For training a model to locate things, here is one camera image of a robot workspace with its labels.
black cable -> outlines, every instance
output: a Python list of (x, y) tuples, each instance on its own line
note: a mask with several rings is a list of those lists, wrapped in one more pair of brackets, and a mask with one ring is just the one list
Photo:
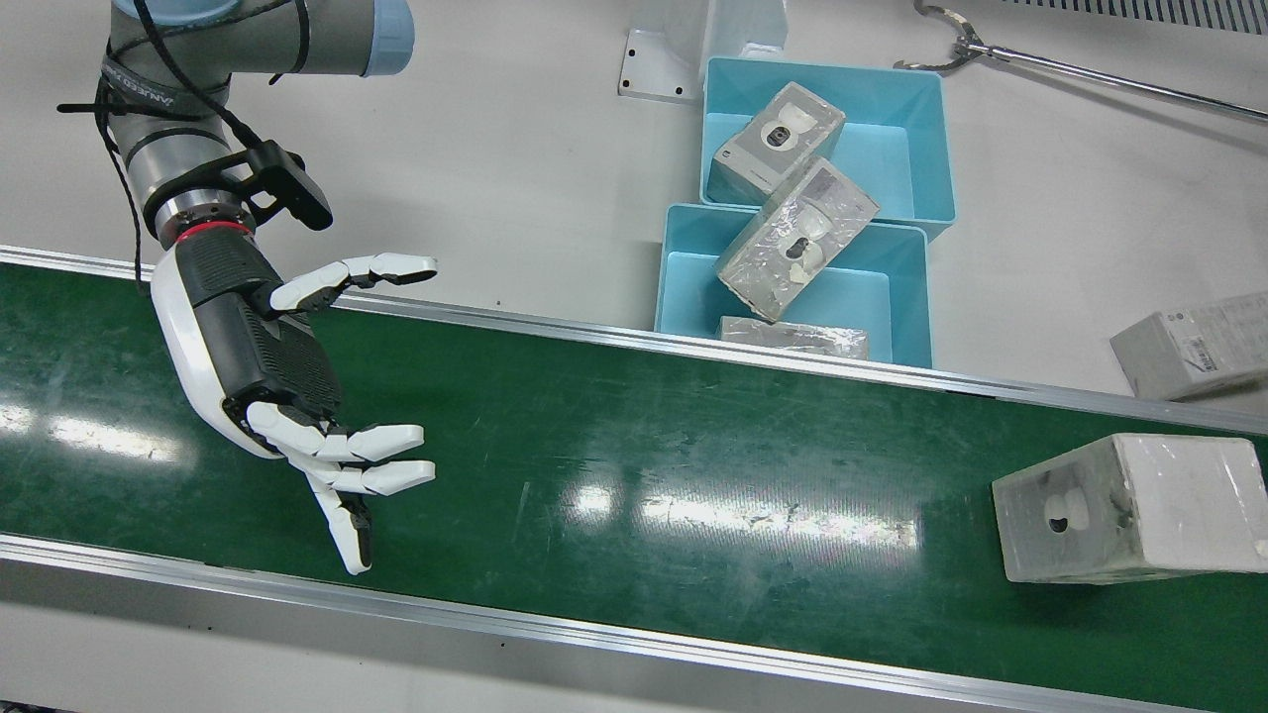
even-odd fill
[(137, 202), (132, 195), (132, 188), (128, 186), (128, 176), (123, 171), (123, 165), (119, 162), (119, 145), (110, 138), (109, 131), (109, 115), (104, 107), (110, 105), (110, 84), (105, 81), (105, 75), (98, 80), (96, 96), (93, 104), (95, 107), (101, 107), (103, 109), (94, 112), (94, 119), (96, 123), (96, 132), (101, 137), (101, 143), (105, 145), (105, 154), (110, 157), (110, 165), (114, 166), (114, 174), (119, 176), (119, 183), (123, 185), (123, 194), (128, 197), (128, 211), (132, 212), (132, 235), (133, 235), (133, 254), (132, 254), (132, 278), (137, 285), (137, 293), (142, 297), (146, 296), (145, 282), (141, 280), (141, 216), (137, 213)]
[(188, 114), (172, 114), (171, 112), (165, 112), (162, 109), (151, 109), (150, 107), (142, 107), (141, 104), (128, 104), (127, 101), (103, 101), (93, 104), (57, 105), (57, 113), (60, 114), (96, 114), (100, 112), (104, 112), (107, 114), (142, 114), (145, 117), (170, 119), (174, 122), (197, 122), (199, 119), (199, 117), (193, 117)]
[(246, 126), (245, 122), (233, 115), (233, 112), (226, 109), (219, 101), (212, 99), (205, 91), (203, 91), (189, 76), (180, 69), (176, 63), (175, 57), (167, 51), (167, 44), (164, 42), (162, 37), (158, 34), (158, 27), (155, 25), (153, 15), (150, 14), (150, 6), (146, 0), (134, 0), (137, 14), (141, 15), (141, 25), (146, 29), (146, 36), (150, 37), (150, 42), (155, 47), (155, 52), (158, 53), (158, 58), (162, 60), (164, 66), (171, 72), (176, 81), (185, 86), (198, 98), (199, 101), (207, 105), (208, 109), (216, 112), (216, 115), (224, 122), (233, 136), (247, 148), (255, 148), (256, 146), (264, 143), (251, 127)]
[(312, 20), (308, 18), (308, 1), (295, 0), (295, 13), (299, 15), (299, 49), (295, 52), (295, 63), (290, 65), (290, 69), (285, 72), (273, 75), (269, 80), (269, 86), (278, 84), (281, 75), (293, 75), (299, 70), (304, 69), (308, 63), (308, 47), (312, 43)]
[[(281, 8), (283, 5), (289, 5), (294, 1), (295, 0), (274, 0), (273, 3), (269, 3), (266, 5), (260, 5), (259, 8), (251, 10), (250, 13), (243, 13), (241, 15), (228, 15), (218, 20), (209, 22), (207, 24), (169, 28), (158, 34), (164, 39), (167, 39), (169, 37), (180, 37), (181, 34), (189, 34), (191, 32), (204, 32), (219, 27), (228, 27), (232, 24), (237, 24), (242, 20), (249, 20), (256, 15), (262, 15), (265, 13), (276, 10), (278, 8)], [(115, 49), (113, 53), (110, 53), (110, 58), (114, 61), (119, 61), (119, 58), (123, 56), (124, 52), (129, 52), (132, 49), (136, 49), (137, 47), (141, 47), (142, 44), (150, 44), (150, 43), (151, 43), (150, 37), (138, 37), (136, 39), (129, 39), (128, 42), (120, 44), (119, 48)]]

blue bin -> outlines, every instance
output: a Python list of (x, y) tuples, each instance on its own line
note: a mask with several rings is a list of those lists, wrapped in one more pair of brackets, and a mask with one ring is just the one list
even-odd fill
[(828, 159), (880, 204), (877, 221), (922, 228), (955, 222), (942, 77), (933, 72), (714, 57), (705, 77), (700, 199), (713, 156), (790, 81), (846, 113)]
[[(715, 337), (724, 316), (753, 317), (714, 270), (752, 208), (670, 207), (656, 331)], [(910, 226), (871, 223), (798, 296), (786, 322), (867, 330), (874, 362), (933, 367), (927, 242)]]

red ring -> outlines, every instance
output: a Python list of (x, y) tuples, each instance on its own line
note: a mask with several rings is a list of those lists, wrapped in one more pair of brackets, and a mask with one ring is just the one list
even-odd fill
[(242, 223), (235, 223), (233, 221), (209, 221), (205, 223), (198, 223), (197, 226), (180, 233), (179, 236), (176, 236), (176, 242), (180, 242), (186, 237), (190, 237), (193, 235), (203, 232), (204, 230), (210, 230), (210, 228), (233, 228), (233, 230), (240, 230), (247, 235), (251, 235), (251, 228), (243, 226)]

barcode label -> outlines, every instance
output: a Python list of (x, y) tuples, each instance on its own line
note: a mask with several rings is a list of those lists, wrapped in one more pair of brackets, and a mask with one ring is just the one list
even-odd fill
[(1206, 341), (1201, 336), (1186, 339), (1184, 350), (1189, 356), (1187, 362), (1203, 374), (1219, 369), (1219, 367), (1215, 365), (1215, 359), (1211, 358), (1211, 353), (1206, 349)]

plastic wrap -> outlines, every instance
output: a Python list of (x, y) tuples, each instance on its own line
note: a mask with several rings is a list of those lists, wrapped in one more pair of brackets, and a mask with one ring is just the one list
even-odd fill
[(847, 327), (820, 327), (794, 322), (768, 325), (749, 317), (723, 317), (718, 326), (718, 339), (801, 354), (867, 358), (867, 332)]
[(879, 209), (832, 164), (812, 159), (718, 258), (718, 278), (757, 316), (777, 322)]
[(1110, 344), (1141, 398), (1268, 378), (1268, 292), (1155, 312)]
[(1268, 494), (1244, 439), (1116, 434), (992, 490), (1016, 582), (1268, 572)]
[(720, 203), (761, 206), (812, 156), (829, 156), (846, 114), (789, 82), (714, 154), (708, 194)]

